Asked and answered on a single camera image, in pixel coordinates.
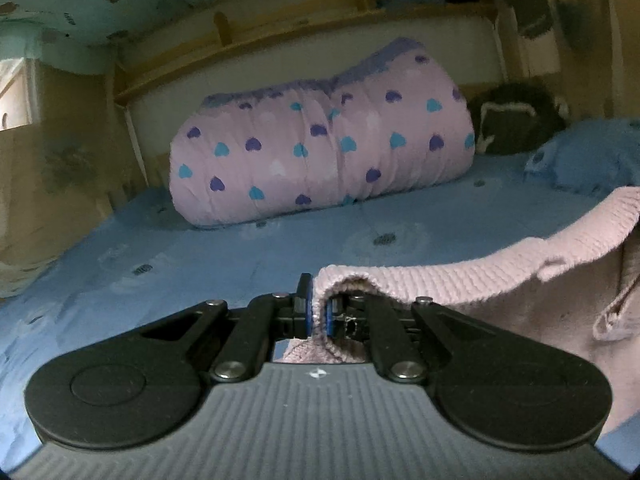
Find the pink knitted cardigan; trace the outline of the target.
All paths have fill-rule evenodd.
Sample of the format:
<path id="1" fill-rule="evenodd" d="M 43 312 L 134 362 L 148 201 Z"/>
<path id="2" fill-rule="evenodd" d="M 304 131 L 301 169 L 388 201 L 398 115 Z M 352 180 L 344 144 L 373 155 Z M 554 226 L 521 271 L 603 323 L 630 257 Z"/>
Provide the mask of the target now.
<path id="1" fill-rule="evenodd" d="M 320 324 L 339 292 L 372 292 L 408 306 L 417 296 L 573 352 L 613 389 L 611 431 L 639 411 L 639 191 L 618 188 L 567 228 L 529 237 L 475 260 L 438 266 L 326 266 L 312 286 L 312 334 L 294 339 L 285 363 L 356 363 L 354 342 Z"/>

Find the pink heart-print rolled quilt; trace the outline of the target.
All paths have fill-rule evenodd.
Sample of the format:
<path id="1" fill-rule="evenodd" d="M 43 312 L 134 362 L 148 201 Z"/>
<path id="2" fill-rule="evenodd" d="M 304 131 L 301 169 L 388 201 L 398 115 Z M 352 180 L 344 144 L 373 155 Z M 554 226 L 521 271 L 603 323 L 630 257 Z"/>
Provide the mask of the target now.
<path id="1" fill-rule="evenodd" d="M 213 228 L 442 184 L 474 154 L 461 91 L 398 38 L 328 79 L 206 96 L 171 141 L 169 192 Z"/>

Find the blue dandelion-print pillow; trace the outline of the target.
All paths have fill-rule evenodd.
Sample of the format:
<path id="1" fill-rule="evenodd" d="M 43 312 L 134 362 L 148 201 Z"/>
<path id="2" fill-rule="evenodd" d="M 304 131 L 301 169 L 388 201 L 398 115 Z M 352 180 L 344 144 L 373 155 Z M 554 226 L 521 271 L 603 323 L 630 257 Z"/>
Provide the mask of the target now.
<path id="1" fill-rule="evenodd" d="M 639 184 L 637 118 L 587 119 L 556 134 L 530 156 L 528 182 L 604 197 Z"/>

